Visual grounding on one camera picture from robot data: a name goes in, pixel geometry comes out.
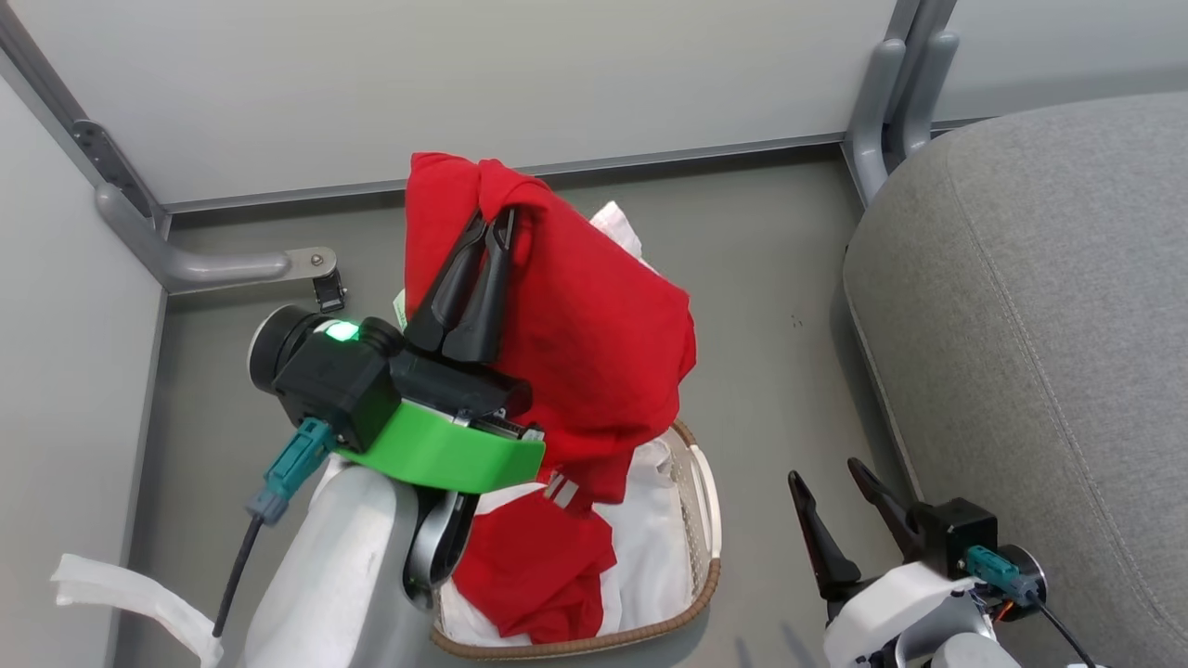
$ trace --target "basket handle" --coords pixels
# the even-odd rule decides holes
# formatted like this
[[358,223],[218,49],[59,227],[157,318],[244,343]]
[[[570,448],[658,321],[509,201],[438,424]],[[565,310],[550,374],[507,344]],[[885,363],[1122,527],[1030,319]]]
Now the basket handle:
[[709,557],[722,556],[722,509],[718,504],[718,485],[714,484],[714,473],[709,470],[709,461],[704,453],[695,443],[689,443],[689,452],[697,464],[693,468],[694,475],[701,483],[702,498],[706,502],[706,511],[709,522]]

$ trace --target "teal connector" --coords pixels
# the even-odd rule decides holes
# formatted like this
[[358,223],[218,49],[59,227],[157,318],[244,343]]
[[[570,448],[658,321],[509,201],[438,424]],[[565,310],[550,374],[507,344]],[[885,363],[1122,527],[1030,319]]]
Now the teal connector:
[[289,509],[297,490],[322,466],[334,447],[334,430],[321,420],[307,417],[280,456],[264,474],[264,489],[247,503],[247,512],[268,527]]
[[966,552],[965,569],[974,578],[1001,590],[1016,605],[1031,605],[1028,594],[1040,592],[1035,579],[1023,576],[1018,566],[981,546]]

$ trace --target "laundry basket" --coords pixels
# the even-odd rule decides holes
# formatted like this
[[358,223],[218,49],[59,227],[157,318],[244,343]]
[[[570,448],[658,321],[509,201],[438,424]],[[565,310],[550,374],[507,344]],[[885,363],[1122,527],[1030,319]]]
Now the laundry basket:
[[718,490],[714,487],[714,477],[706,455],[701,453],[693,433],[683,422],[676,421],[661,436],[661,441],[672,455],[671,475],[681,497],[681,515],[684,519],[685,542],[689,546],[693,604],[688,610],[668,622],[584,641],[524,647],[475,647],[454,642],[442,632],[438,600],[435,606],[438,618],[434,628],[434,644],[455,656],[476,661],[554,658],[600,651],[663,636],[684,626],[700,615],[709,605],[709,598],[718,588],[718,576],[721,572],[722,513],[718,505]]

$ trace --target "gray fabric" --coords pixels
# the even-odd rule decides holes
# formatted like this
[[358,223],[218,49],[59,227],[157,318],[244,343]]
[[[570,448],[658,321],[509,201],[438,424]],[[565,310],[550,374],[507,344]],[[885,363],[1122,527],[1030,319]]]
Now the gray fabric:
[[[845,285],[909,473],[1030,550],[1100,662],[1188,664],[1188,95],[1042,109],[902,165]],[[1028,666],[1075,657],[1005,626]]]

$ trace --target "green bracket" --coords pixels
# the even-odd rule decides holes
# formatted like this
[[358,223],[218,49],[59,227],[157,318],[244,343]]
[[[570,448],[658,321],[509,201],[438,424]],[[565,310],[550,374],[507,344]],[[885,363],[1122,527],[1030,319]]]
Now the green bracket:
[[406,401],[366,453],[337,453],[403,483],[485,494],[535,480],[544,441],[470,429]]

